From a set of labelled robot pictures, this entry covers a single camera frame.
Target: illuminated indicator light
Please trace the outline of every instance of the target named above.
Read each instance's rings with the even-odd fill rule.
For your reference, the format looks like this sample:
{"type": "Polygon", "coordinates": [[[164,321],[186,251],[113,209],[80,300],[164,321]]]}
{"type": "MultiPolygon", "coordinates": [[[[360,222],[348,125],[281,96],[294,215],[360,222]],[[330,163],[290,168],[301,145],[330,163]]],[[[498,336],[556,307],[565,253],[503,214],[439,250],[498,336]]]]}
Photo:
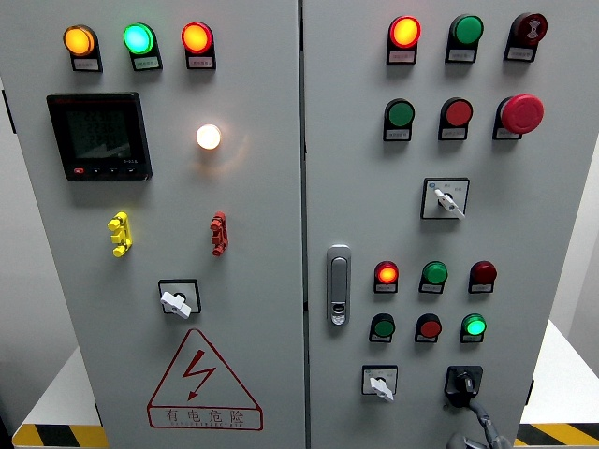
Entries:
{"type": "Polygon", "coordinates": [[[204,150],[214,150],[221,143],[221,130],[213,124],[204,124],[197,130],[196,140],[204,150]]]}
{"type": "Polygon", "coordinates": [[[395,126],[406,126],[413,120],[414,108],[408,103],[396,103],[389,110],[389,121],[395,126]]]}
{"type": "Polygon", "coordinates": [[[400,271],[392,262],[381,262],[376,268],[376,278],[381,283],[394,283],[400,277],[400,271]]]}
{"type": "Polygon", "coordinates": [[[527,134],[543,120],[543,102],[532,94],[509,98],[502,107],[501,119],[505,129],[514,134],[527,134]]]}
{"type": "Polygon", "coordinates": [[[487,329],[485,319],[478,313],[473,313],[465,317],[462,326],[468,334],[473,336],[478,336],[487,329]]]}
{"type": "Polygon", "coordinates": [[[422,325],[420,333],[427,339],[433,339],[441,333],[441,325],[436,321],[429,321],[422,325]]]}
{"type": "Polygon", "coordinates": [[[143,23],[133,23],[124,29],[123,40],[134,54],[146,54],[153,48],[153,32],[143,23]]]}
{"type": "Polygon", "coordinates": [[[446,119],[452,126],[464,126],[472,119],[472,105],[465,100],[451,103],[446,111],[446,119]]]}
{"type": "Polygon", "coordinates": [[[73,56],[87,56],[95,47],[92,30],[84,25],[74,25],[66,28],[63,35],[65,47],[73,56]]]}
{"type": "Polygon", "coordinates": [[[422,270],[422,275],[427,282],[433,285],[443,283],[447,279],[447,267],[443,262],[430,262],[422,270]]]}
{"type": "Polygon", "coordinates": [[[472,45],[483,36],[483,21],[476,16],[462,16],[454,21],[451,31],[460,44],[472,45]]]}
{"type": "Polygon", "coordinates": [[[379,337],[388,337],[395,332],[395,325],[390,321],[379,321],[374,325],[374,333],[379,337]]]}
{"type": "Polygon", "coordinates": [[[420,39],[420,22],[412,16],[398,17],[391,24],[390,37],[400,49],[414,47],[420,39]]]}
{"type": "Polygon", "coordinates": [[[191,22],[183,28],[181,41],[187,51],[201,54],[212,45],[212,32],[204,23],[191,22]]]}

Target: green push button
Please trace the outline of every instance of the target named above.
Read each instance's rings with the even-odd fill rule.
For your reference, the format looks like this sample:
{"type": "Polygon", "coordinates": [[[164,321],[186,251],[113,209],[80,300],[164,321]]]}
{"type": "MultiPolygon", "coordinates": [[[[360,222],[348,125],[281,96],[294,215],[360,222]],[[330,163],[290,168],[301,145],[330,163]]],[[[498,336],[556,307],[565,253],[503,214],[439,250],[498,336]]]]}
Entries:
{"type": "Polygon", "coordinates": [[[379,321],[374,325],[374,333],[379,337],[388,337],[395,332],[395,325],[390,321],[379,321]]]}
{"type": "Polygon", "coordinates": [[[414,120],[414,108],[407,102],[399,102],[389,110],[389,121],[395,126],[406,126],[414,120]]]}
{"type": "Polygon", "coordinates": [[[464,330],[470,335],[480,335],[487,328],[487,323],[482,315],[478,313],[472,313],[464,318],[464,321],[461,323],[464,330]]]}
{"type": "Polygon", "coordinates": [[[443,262],[430,262],[422,270],[422,276],[428,283],[439,285],[447,279],[447,267],[443,262]]]}
{"type": "Polygon", "coordinates": [[[463,16],[453,26],[453,36],[464,45],[474,44],[483,36],[483,21],[476,16],[463,16]]]}

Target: red indicator light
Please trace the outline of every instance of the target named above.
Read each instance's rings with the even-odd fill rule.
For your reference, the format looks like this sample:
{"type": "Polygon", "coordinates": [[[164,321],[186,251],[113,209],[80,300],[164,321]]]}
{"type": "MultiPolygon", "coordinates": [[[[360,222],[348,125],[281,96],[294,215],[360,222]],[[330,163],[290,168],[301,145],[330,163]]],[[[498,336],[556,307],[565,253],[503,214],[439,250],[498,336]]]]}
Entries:
{"type": "Polygon", "coordinates": [[[536,45],[547,33],[547,19],[543,14],[521,14],[514,20],[512,32],[520,43],[536,45]]]}
{"type": "Polygon", "coordinates": [[[420,333],[427,339],[433,339],[441,333],[441,324],[436,321],[429,321],[422,325],[420,333]]]}
{"type": "Polygon", "coordinates": [[[501,119],[505,129],[514,134],[527,134],[543,120],[543,102],[531,94],[509,98],[502,107],[501,119]]]}
{"type": "Polygon", "coordinates": [[[446,110],[446,119],[452,126],[464,126],[472,119],[472,105],[466,100],[456,100],[446,110]]]}
{"type": "Polygon", "coordinates": [[[381,262],[376,266],[376,279],[380,283],[394,283],[400,277],[400,271],[393,262],[381,262]]]}
{"type": "Polygon", "coordinates": [[[398,17],[391,24],[389,37],[400,49],[414,47],[420,39],[420,22],[412,16],[398,17]]]}
{"type": "Polygon", "coordinates": [[[202,22],[191,22],[181,31],[181,41],[190,53],[201,54],[212,45],[212,31],[202,22]]]}
{"type": "Polygon", "coordinates": [[[497,269],[491,262],[483,260],[473,265],[470,270],[470,275],[472,276],[474,283],[494,283],[495,279],[497,279],[497,269]]]}

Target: digital power meter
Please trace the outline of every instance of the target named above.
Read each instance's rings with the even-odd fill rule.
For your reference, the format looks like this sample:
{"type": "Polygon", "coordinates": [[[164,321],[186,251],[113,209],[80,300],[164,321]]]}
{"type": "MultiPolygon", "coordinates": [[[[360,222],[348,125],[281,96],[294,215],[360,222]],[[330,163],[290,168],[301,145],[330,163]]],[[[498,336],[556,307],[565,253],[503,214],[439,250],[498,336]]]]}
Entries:
{"type": "Polygon", "coordinates": [[[46,98],[69,181],[152,177],[139,94],[52,94],[46,98]]]}

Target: orange indicator light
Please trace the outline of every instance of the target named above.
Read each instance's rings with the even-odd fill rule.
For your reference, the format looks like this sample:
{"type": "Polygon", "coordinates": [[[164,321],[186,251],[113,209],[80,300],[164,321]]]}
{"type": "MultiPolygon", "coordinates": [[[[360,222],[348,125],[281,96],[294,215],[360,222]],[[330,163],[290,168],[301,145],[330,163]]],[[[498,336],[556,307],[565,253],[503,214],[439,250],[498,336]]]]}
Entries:
{"type": "Polygon", "coordinates": [[[212,45],[212,31],[202,22],[191,22],[183,28],[181,41],[187,51],[201,54],[212,45]]]}
{"type": "Polygon", "coordinates": [[[420,22],[412,16],[398,17],[391,24],[389,36],[400,49],[409,49],[420,39],[420,22]]]}
{"type": "Polygon", "coordinates": [[[377,267],[376,277],[381,283],[394,283],[400,277],[400,271],[395,264],[383,262],[377,267]]]}
{"type": "Polygon", "coordinates": [[[74,25],[66,28],[63,35],[65,47],[73,56],[87,56],[95,47],[92,30],[84,25],[74,25]]]}

